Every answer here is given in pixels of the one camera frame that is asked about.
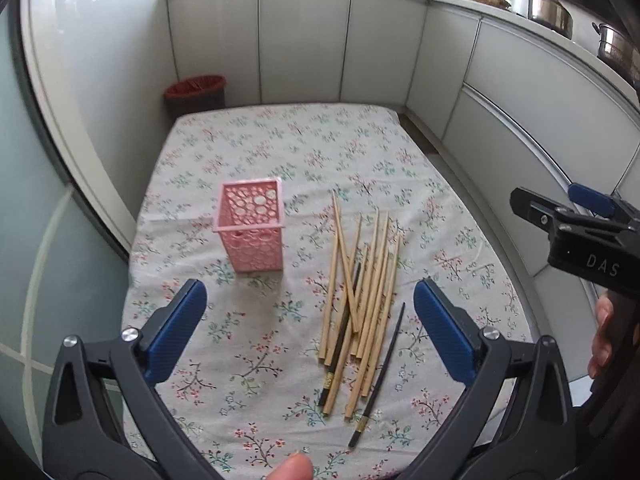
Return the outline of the person's right hand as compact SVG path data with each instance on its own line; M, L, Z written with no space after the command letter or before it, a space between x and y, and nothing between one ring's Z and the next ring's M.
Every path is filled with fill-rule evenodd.
M588 376L596 379L608 366L614 353L608 329L615 318L616 307L612 301L612 292L604 292L596 305L597 331L591 344L591 356L587 367Z

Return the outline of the person's left thumb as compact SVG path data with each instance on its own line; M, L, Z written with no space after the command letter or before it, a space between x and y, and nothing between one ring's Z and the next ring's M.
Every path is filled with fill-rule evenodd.
M312 480L314 478L314 466L304 453L296 452L266 477L267 480Z

